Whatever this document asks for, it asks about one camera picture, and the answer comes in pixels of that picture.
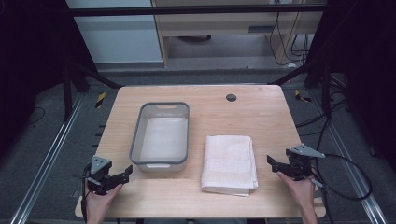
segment wrist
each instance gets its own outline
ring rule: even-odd
[[[313,205],[309,204],[309,205],[300,206],[300,212],[301,212],[304,224],[317,224],[318,223],[318,217],[317,217],[317,214],[315,212]]]
[[[101,216],[88,216],[87,224],[102,224],[105,218]]]

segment aluminum rail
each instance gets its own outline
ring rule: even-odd
[[[320,97],[318,96],[318,93],[316,91],[309,90],[310,95],[312,96],[313,102],[315,102],[318,111],[320,114],[323,113],[322,107],[320,105]],[[338,155],[343,156],[351,161],[352,158],[347,152],[347,147],[344,145],[344,142],[337,132],[337,129],[335,128],[334,124],[332,122],[329,125],[329,135],[330,138],[332,139],[332,142],[334,144],[335,151],[338,153]],[[349,180],[355,190],[355,192],[361,197],[363,196],[367,191],[368,191],[368,186],[365,181],[365,178],[361,174],[360,170],[350,164],[349,162],[344,161],[344,166],[346,168],[346,173],[349,177]],[[384,214],[382,213],[381,208],[379,207],[378,203],[376,202],[376,199],[374,195],[370,195],[367,199],[362,200],[361,204],[366,211],[366,214],[368,218],[370,218],[370,221],[373,224],[386,224],[388,223]]]
[[[47,177],[50,174],[50,170],[53,164],[55,163],[59,152],[61,151],[61,148],[64,144],[64,140],[68,135],[76,119],[78,111],[81,107],[83,97],[84,97],[83,93],[78,94],[77,100],[75,101],[75,104],[73,106],[74,108],[73,113],[71,114],[69,120],[65,121],[62,124],[62,127],[58,132],[58,134],[56,135],[49,149],[49,152],[47,153],[46,158],[44,159],[40,169],[38,170],[35,176],[35,179],[33,180],[30,188],[27,190],[20,206],[12,216],[10,221],[11,224],[17,224],[17,223],[22,224],[25,223],[25,221],[27,220],[30,212],[32,211],[33,206],[35,205],[35,201],[37,200],[38,195],[40,194],[40,191],[43,189]]]
[[[276,4],[276,5],[224,5],[224,6],[176,6],[176,7],[107,7],[70,8],[44,11],[45,15],[91,17],[91,16],[133,16],[169,14],[212,14],[253,12],[316,12],[345,9],[346,5],[327,4]]]

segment round hole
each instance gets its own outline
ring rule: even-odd
[[[228,94],[225,97],[229,102],[234,102],[236,100],[236,96],[234,94]]]

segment black cable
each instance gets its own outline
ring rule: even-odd
[[[326,209],[326,215],[329,218],[329,221],[331,224],[334,223],[334,218],[332,217],[332,210],[329,207],[329,194],[327,190],[322,191],[322,200],[323,200],[323,205],[324,208]]]
[[[359,0],[355,1],[354,5],[350,8],[350,10],[345,15],[345,17],[341,20],[341,22],[339,22],[337,24],[337,26],[332,31],[332,33],[329,35],[329,37],[325,40],[325,42],[322,44],[322,46],[319,48],[319,50],[311,58],[312,60],[308,61],[308,63],[306,63],[304,66],[300,66],[300,67],[296,68],[295,70],[291,71],[290,73],[288,73],[287,75],[277,79],[276,81],[269,82],[267,84],[268,85],[279,85],[280,86],[280,85],[284,84],[285,82],[287,82],[288,80],[300,75],[302,72],[308,71],[309,69],[314,67],[314,65],[316,65],[316,63],[320,63],[322,61],[325,61],[325,59],[327,57],[327,51],[332,46],[332,42],[334,41],[333,39],[334,39],[335,35],[341,29],[341,27],[344,25],[344,23],[346,22],[347,18],[350,16],[352,11],[355,9],[355,7],[358,4],[358,2],[359,2]]]
[[[306,62],[306,57],[308,57],[308,52],[309,52],[309,49],[308,49],[308,35],[305,34],[304,50],[303,50],[303,57],[302,57],[302,60],[303,60],[302,65],[304,65],[305,62]]]
[[[335,78],[333,76],[330,76],[330,79],[338,89],[340,89],[342,91],[347,90],[347,85],[345,83],[343,83],[342,81],[338,80],[337,78]]]
[[[290,51],[291,51],[291,54],[293,54],[294,56],[301,57],[303,55],[303,53],[307,53],[309,50],[305,48],[305,44],[304,44],[303,49],[294,49],[294,45],[296,43],[297,36],[298,35],[295,35],[293,38],[293,41],[291,42]]]
[[[329,86],[334,91],[345,91],[344,89],[340,88],[338,85],[334,84],[333,82],[330,82]]]
[[[352,160],[350,160],[348,158],[345,158],[343,156],[339,156],[339,155],[335,155],[335,154],[324,154],[324,155],[326,157],[333,157],[333,158],[337,158],[337,159],[342,159],[342,160],[347,161],[347,162],[351,163],[352,165],[354,165],[361,172],[361,175],[364,177],[364,179],[366,181],[366,184],[369,187],[368,190],[367,190],[367,193],[365,195],[361,196],[361,197],[350,197],[350,196],[347,196],[347,195],[345,195],[345,194],[333,189],[328,184],[326,184],[327,187],[329,188],[329,190],[334,192],[336,195],[338,195],[338,196],[340,196],[342,198],[351,200],[351,201],[361,201],[361,200],[367,199],[371,195],[371,193],[373,192],[373,184],[371,182],[371,179],[356,162],[354,162],[354,161],[352,161]]]
[[[296,128],[301,128],[301,127],[304,127],[304,126],[306,126],[306,125],[315,123],[316,121],[320,120],[320,119],[323,118],[323,117],[324,117],[324,114],[321,114],[321,115],[318,115],[318,116],[316,116],[316,117],[314,117],[314,118],[312,118],[312,119],[308,119],[308,120],[306,120],[306,121],[303,121],[303,122],[301,122],[301,123],[299,123],[299,124],[296,124]]]
[[[321,133],[321,131],[320,132],[316,132],[316,133],[302,133],[302,134],[299,134],[299,136],[303,137],[303,136],[309,136],[309,135],[314,135],[314,134],[318,134],[318,133]]]
[[[325,123],[324,123],[323,128],[322,128],[321,131],[316,132],[316,133],[301,134],[301,135],[299,135],[299,136],[307,136],[307,135],[313,135],[313,134],[318,134],[318,133],[320,133],[320,136],[319,136],[319,142],[320,142],[321,137],[322,137],[322,135],[323,135],[323,133],[324,133],[324,130],[329,126],[329,123],[330,123],[330,119],[326,119],[326,121],[325,121]]]
[[[340,106],[340,107],[338,107],[338,108],[336,108],[337,106],[339,106],[339,105],[345,105],[345,104],[347,104],[347,100],[342,100],[342,101],[340,101],[340,102],[338,102],[336,105],[334,105],[334,107],[332,108],[332,112],[337,112],[339,109],[341,109],[342,107]]]
[[[84,217],[85,223],[87,223],[87,196],[91,193],[89,190],[87,194],[85,194],[85,179],[88,176],[88,173],[91,169],[91,163],[88,163],[87,166],[85,166],[83,174],[82,174],[82,183],[81,183],[81,195],[82,195],[82,200],[81,200],[81,212],[82,216]]]
[[[345,92],[345,91],[334,91],[334,92],[332,92],[332,93],[330,94],[330,97],[332,98],[335,94],[342,94],[342,95],[345,95],[346,92]]]
[[[275,57],[275,52],[274,52],[274,49],[273,49],[273,47],[272,47],[272,36],[273,36],[273,33],[274,33],[274,31],[275,31],[276,28],[277,28],[277,31],[278,31],[278,33],[279,33],[279,39],[280,39],[280,42],[281,42],[281,44],[282,44],[283,53],[285,54],[286,58],[288,58],[288,60],[289,60],[288,63],[279,63],[279,62],[277,61],[276,57]],[[287,65],[287,64],[289,64],[289,63],[298,62],[298,60],[293,60],[293,59],[291,59],[291,58],[288,56],[288,53],[286,52],[285,44],[284,44],[284,42],[283,42],[283,38],[282,38],[282,35],[281,35],[281,33],[280,33],[280,29],[279,29],[279,12],[276,13],[276,21],[275,21],[275,24],[274,24],[274,29],[273,29],[273,31],[272,31],[271,34],[270,34],[270,40],[269,40],[269,41],[270,41],[270,48],[271,48],[271,51],[273,52],[273,55],[274,55],[274,57],[275,57],[275,61],[276,61],[276,63],[277,63],[278,65]]]
[[[321,139],[323,137],[324,131],[326,130],[327,126],[330,124],[331,120],[332,120],[332,118],[327,118],[326,121],[324,122],[322,131],[320,132],[320,136],[319,136],[319,140],[318,140],[317,151],[319,151],[319,147],[320,147],[320,143],[321,143]]]
[[[41,115],[40,118],[38,118],[38,119],[36,119],[36,120],[34,120],[32,122],[27,123],[27,125],[31,125],[31,124],[39,122],[42,118],[44,118],[44,115],[46,115],[46,110],[43,107],[37,106],[37,107],[35,107],[35,109],[41,109],[43,111],[43,114]]]

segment black wire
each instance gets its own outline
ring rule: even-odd
[[[308,52],[309,50],[307,50],[307,49],[305,48],[305,46],[304,46],[303,49],[294,49],[294,45],[295,45],[295,43],[296,43],[297,36],[298,36],[298,35],[295,35],[295,36],[294,36],[293,41],[291,42],[290,50],[291,50],[291,53],[292,53],[294,56],[301,57],[301,56],[303,55],[304,52]]]
[[[321,139],[323,137],[324,131],[326,130],[327,126],[330,124],[331,120],[332,120],[332,118],[327,118],[326,121],[324,122],[322,131],[320,132],[320,136],[319,136],[319,140],[318,140],[317,151],[319,151],[319,147],[320,147],[320,143],[321,143]]]
[[[304,51],[303,51],[303,58],[302,58],[303,64],[305,64],[305,62],[306,62],[306,57],[308,57],[308,52],[309,52],[309,49],[308,49],[308,35],[305,34]]]
[[[332,112],[337,112],[339,109],[342,108],[342,106],[336,108],[339,105],[346,105],[347,104],[347,100],[342,100],[340,102],[338,102],[336,105],[334,105],[334,107],[332,108]]]
[[[330,98],[332,98],[335,94],[342,94],[345,96],[346,92],[345,91],[334,91],[332,94],[330,94]]]
[[[350,14],[352,13],[353,9],[356,7],[358,2],[359,2],[359,0],[355,1],[354,5],[348,11],[348,13],[345,15],[345,17],[341,20],[341,22],[337,25],[337,27],[333,30],[333,32],[330,34],[330,36],[328,37],[326,42],[323,44],[323,48],[321,48],[319,51],[325,51],[325,50],[328,49],[328,47],[331,45],[330,43],[333,41],[332,40],[333,37],[338,32],[338,30],[340,30],[341,26],[345,23],[347,18],[350,16]],[[321,137],[318,140],[318,146],[320,146],[320,142],[321,142]],[[315,161],[316,161],[316,166],[317,166],[317,172],[318,172],[319,180],[321,180],[321,183],[324,183],[323,177],[322,177],[322,175],[321,175],[321,173],[319,171],[319,168],[318,168],[318,158],[315,158]],[[327,215],[329,217],[330,222],[333,223],[332,213],[331,213],[331,210],[330,210],[328,202],[327,202],[327,195],[326,194],[324,194],[324,196],[323,196],[323,204],[324,204],[324,206],[326,208],[326,213],[327,213]]]
[[[279,62],[277,61],[276,57],[275,57],[275,52],[274,52],[274,49],[273,49],[273,47],[272,47],[272,36],[273,36],[273,33],[274,33],[274,31],[275,31],[276,28],[277,28],[277,31],[278,31],[278,33],[279,33],[280,42],[282,43],[283,53],[285,54],[286,58],[288,58],[288,60],[289,60],[288,63],[279,63]],[[279,29],[279,12],[276,13],[276,21],[275,21],[275,24],[274,24],[274,29],[273,29],[273,31],[272,31],[271,34],[270,34],[270,47],[271,47],[271,51],[273,52],[273,55],[274,55],[274,57],[275,57],[275,61],[276,61],[276,63],[277,63],[278,65],[287,65],[287,64],[289,64],[289,63],[298,62],[298,60],[293,60],[293,59],[291,59],[291,58],[288,56],[288,53],[286,52],[285,44],[284,44],[284,42],[283,42],[283,38],[282,38],[282,35],[281,35],[281,33],[280,33],[280,29]]]
[[[342,91],[347,90],[347,84],[343,83],[342,81],[338,80],[337,78],[335,78],[333,76],[330,76],[330,78],[338,89],[340,89]]]
[[[303,137],[303,136],[309,136],[309,135],[314,135],[314,134],[318,134],[318,133],[321,133],[321,132],[316,132],[316,133],[302,133],[302,134],[299,134],[299,136],[300,136],[300,137]]]
[[[301,122],[301,123],[299,123],[299,124],[296,124],[296,128],[301,128],[301,127],[304,127],[304,126],[306,126],[306,125],[315,123],[316,121],[320,120],[320,119],[323,118],[323,117],[324,117],[324,114],[321,114],[321,115],[318,115],[318,116],[316,116],[316,117],[314,117],[314,118],[312,118],[312,119],[308,119],[308,120],[306,120],[306,121],[303,121],[303,122]]]
[[[322,200],[323,200],[324,208],[326,209],[326,215],[329,218],[330,223],[333,224],[334,223],[334,218],[332,217],[332,210],[329,207],[329,198],[328,198],[328,196],[329,195],[328,195],[327,191],[324,191],[322,193]]]
[[[326,121],[325,121],[325,123],[324,123],[324,126],[323,126],[323,128],[322,128],[322,130],[321,131],[319,131],[319,132],[316,132],[316,133],[306,133],[306,134],[301,134],[301,135],[299,135],[299,136],[307,136],[307,135],[313,135],[313,134],[318,134],[318,133],[320,133],[320,137],[319,137],[319,141],[321,140],[321,136],[323,135],[323,133],[324,133],[324,130],[329,126],[329,119],[326,119]]]
[[[78,175],[78,174],[72,174],[72,177],[81,179],[81,178],[88,178],[86,175]]]
[[[347,161],[347,162],[351,163],[352,165],[354,165],[361,172],[361,175],[364,177],[364,179],[366,181],[366,184],[369,187],[368,190],[367,190],[367,193],[365,195],[361,196],[361,197],[350,197],[350,196],[347,196],[347,195],[335,190],[334,188],[332,188],[328,184],[326,184],[327,187],[329,188],[329,190],[331,190],[332,192],[334,192],[338,196],[340,196],[342,198],[345,198],[345,199],[348,199],[348,200],[351,200],[351,201],[361,201],[361,200],[364,200],[364,199],[367,199],[368,197],[370,197],[371,193],[373,192],[373,184],[371,182],[370,177],[364,172],[364,170],[356,162],[354,162],[354,161],[352,161],[352,160],[350,160],[348,158],[345,158],[343,156],[339,156],[339,155],[335,155],[335,154],[325,154],[325,156],[326,157],[333,157],[333,158],[337,158],[337,159],[342,159],[342,160]]]
[[[46,115],[46,110],[43,107],[37,106],[37,107],[35,107],[35,109],[41,109],[43,111],[43,114],[41,115],[40,118],[38,118],[38,119],[36,119],[36,120],[34,120],[32,122],[27,123],[27,125],[31,125],[31,124],[39,122],[42,118],[44,118],[44,115]]]
[[[88,172],[91,169],[91,163],[88,163],[83,171],[82,174],[82,183],[81,183],[81,195],[82,195],[82,200],[81,200],[81,212],[82,216],[84,217],[84,221],[87,223],[87,196],[91,193],[89,190],[87,194],[85,194],[85,179],[87,178]]]

